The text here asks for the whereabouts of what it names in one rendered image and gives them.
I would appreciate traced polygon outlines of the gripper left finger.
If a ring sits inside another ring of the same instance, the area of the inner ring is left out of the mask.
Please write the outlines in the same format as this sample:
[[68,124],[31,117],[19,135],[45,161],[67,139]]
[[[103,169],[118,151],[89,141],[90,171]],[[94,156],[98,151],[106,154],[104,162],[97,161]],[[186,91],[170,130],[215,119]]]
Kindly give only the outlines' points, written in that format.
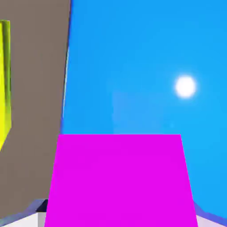
[[0,227],[44,227],[48,199],[34,200],[24,211],[0,219]]

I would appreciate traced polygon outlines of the large blue box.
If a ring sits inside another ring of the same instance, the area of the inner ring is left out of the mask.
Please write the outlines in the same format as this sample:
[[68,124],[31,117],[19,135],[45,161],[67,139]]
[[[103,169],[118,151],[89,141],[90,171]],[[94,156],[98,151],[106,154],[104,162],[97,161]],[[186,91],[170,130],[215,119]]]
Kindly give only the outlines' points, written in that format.
[[180,134],[227,218],[227,0],[71,0],[61,132]]

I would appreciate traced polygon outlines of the large yellow box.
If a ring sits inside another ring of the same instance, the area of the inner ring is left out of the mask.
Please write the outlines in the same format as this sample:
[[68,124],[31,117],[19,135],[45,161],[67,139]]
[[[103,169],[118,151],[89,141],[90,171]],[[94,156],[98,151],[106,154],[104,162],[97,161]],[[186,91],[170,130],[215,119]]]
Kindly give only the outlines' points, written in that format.
[[0,20],[0,150],[11,127],[11,26]]

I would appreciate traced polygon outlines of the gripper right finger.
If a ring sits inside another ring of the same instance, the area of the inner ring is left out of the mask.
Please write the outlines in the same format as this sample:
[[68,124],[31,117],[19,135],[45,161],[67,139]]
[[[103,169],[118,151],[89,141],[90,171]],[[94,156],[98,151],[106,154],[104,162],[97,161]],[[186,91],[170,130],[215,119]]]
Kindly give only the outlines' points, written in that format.
[[227,218],[205,212],[194,202],[198,227],[227,227]]

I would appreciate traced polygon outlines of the small magenta cube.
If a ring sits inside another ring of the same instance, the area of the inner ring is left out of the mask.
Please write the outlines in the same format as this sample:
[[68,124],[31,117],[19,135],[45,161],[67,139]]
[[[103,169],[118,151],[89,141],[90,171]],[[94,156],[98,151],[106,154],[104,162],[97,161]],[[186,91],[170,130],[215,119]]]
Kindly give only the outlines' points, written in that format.
[[198,227],[181,136],[60,134],[45,227]]

